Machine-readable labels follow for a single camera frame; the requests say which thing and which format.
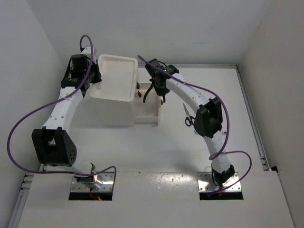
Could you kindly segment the green handled pliers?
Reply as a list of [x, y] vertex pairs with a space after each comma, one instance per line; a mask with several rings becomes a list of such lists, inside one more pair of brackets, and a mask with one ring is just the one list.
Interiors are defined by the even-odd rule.
[[154, 89], [154, 86], [153, 86], [153, 84], [151, 84], [151, 85], [149, 86], [149, 88], [147, 89], [147, 91], [145, 92], [144, 96], [143, 96], [143, 103], [144, 103], [144, 104], [146, 103], [148, 94], [149, 94], [153, 89]]

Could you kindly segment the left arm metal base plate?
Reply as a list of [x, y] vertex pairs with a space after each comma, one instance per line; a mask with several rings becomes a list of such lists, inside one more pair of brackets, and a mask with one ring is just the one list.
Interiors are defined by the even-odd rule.
[[90, 177], [73, 176], [70, 192], [73, 193], [110, 193], [114, 185], [114, 172], [103, 172]]

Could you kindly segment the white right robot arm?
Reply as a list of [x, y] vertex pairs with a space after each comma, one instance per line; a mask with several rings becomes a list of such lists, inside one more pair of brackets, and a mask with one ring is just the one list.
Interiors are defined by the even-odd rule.
[[194, 130], [207, 145], [213, 181], [220, 190], [223, 189], [223, 185], [234, 176], [235, 169], [225, 154], [228, 137], [222, 133], [221, 99], [210, 98], [197, 91], [198, 87], [189, 84], [173, 65], [163, 66], [157, 59], [145, 63], [157, 95], [165, 98], [172, 91], [195, 113], [192, 120]]

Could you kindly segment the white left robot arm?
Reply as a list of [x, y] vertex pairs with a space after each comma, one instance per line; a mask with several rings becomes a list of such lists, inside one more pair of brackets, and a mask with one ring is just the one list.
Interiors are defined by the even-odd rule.
[[95, 53], [95, 48], [86, 47], [80, 54], [71, 56], [61, 81], [60, 102], [42, 128], [33, 130], [31, 137], [41, 164], [69, 171], [77, 182], [98, 191], [102, 186], [101, 175], [92, 174], [95, 166], [78, 156], [68, 134], [76, 108], [90, 85], [101, 81]]

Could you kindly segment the white bottom drawer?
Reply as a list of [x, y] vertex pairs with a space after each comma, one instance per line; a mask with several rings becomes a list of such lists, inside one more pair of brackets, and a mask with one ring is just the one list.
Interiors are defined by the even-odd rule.
[[[143, 103], [143, 96], [149, 86], [150, 83], [139, 83], [140, 89], [136, 90], [135, 98], [136, 98], [136, 118], [135, 124], [160, 124], [161, 118], [161, 98], [157, 96], [154, 89], [148, 94], [146, 103]], [[142, 93], [142, 97], [140, 98], [137, 92], [140, 91]]]

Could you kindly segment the white drawer cabinet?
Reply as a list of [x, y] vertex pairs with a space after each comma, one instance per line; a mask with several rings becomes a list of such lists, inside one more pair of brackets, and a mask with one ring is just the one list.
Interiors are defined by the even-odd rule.
[[132, 57], [101, 54], [102, 82], [92, 84], [73, 117], [73, 126], [100, 122], [108, 127], [133, 127], [136, 118], [138, 61]]

